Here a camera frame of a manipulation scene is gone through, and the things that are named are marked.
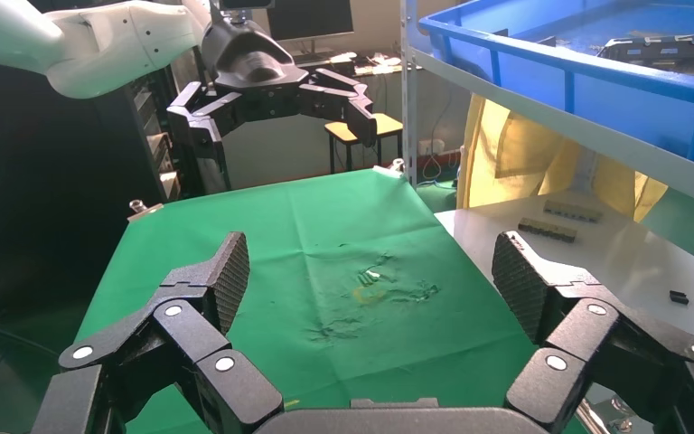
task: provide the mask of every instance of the wooden stool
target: wooden stool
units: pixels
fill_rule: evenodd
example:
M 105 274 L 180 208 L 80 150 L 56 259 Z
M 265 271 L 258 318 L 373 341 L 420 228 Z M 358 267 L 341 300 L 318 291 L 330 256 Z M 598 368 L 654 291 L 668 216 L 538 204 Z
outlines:
M 375 113 L 376 118 L 376 139 L 379 145 L 376 146 L 376 158 L 378 165 L 381 165 L 381 139 L 384 137 L 395 136 L 398 140 L 398 158 L 403 157 L 403 124 L 385 115 Z M 352 145 L 357 145 L 361 141 L 347 128 L 344 122 L 332 122 L 325 125 L 325 132 L 328 133 L 328 147 L 331 150 L 331 173 L 334 173 L 333 154 L 334 141 L 340 141 L 347 146 L 347 171 L 352 170 Z

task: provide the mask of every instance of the floor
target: floor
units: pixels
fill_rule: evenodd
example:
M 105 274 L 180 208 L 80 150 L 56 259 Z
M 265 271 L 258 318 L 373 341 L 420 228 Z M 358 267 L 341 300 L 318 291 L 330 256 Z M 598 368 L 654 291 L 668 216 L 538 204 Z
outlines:
M 29 313 L 0 314 L 0 328 L 60 353 L 73 342 L 89 305 L 76 300 Z M 0 432 L 28 432 L 49 380 L 58 372 L 56 358 L 0 337 Z
M 448 179 L 418 188 L 432 212 L 455 208 L 452 177 Z M 685 221 L 694 222 L 694 199 L 669 190 L 643 224 L 694 255 L 694 225 L 686 225 Z M 1 314 L 0 327 L 61 352 L 72 343 L 88 303 L 76 300 L 30 313 Z M 24 434 L 33 424 L 49 379 L 57 372 L 56 360 L 2 337 L 0 359 L 0 432 Z

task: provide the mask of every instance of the yellow curtain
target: yellow curtain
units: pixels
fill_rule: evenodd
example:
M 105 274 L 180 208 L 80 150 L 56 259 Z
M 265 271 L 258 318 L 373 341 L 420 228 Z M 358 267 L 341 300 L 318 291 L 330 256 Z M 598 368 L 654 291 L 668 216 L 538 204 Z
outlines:
M 568 189 L 578 143 L 488 99 L 472 96 L 457 208 L 470 208 Z M 667 186 L 599 156 L 592 190 L 604 203 L 640 221 Z

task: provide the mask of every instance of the computer monitor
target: computer monitor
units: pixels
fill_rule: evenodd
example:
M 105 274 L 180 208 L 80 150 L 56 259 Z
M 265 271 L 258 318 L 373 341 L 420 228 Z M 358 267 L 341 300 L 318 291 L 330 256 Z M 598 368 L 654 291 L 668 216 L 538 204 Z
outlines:
M 306 41 L 352 33 L 350 0 L 276 0 L 267 10 L 276 41 Z

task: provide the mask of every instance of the blue plastic bin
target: blue plastic bin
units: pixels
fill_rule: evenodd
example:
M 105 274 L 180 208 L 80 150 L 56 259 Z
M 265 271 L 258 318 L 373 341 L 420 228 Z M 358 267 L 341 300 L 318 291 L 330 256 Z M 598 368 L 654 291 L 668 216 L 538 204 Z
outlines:
M 594 56 L 615 38 L 694 34 L 694 0 L 474 0 L 419 23 L 438 59 L 694 161 L 694 77 Z

